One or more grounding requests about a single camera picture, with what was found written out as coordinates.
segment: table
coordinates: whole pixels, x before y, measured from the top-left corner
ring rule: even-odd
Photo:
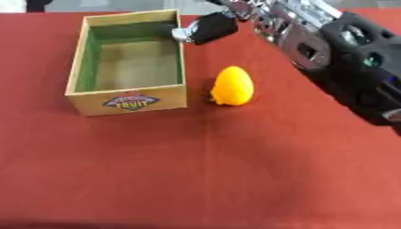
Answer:
[[[356,11],[401,33],[399,9]],[[78,116],[64,87],[83,15],[0,15],[2,227],[401,226],[400,137],[318,90],[250,25],[186,46],[188,109]],[[205,103],[229,65],[253,77],[254,100]]]

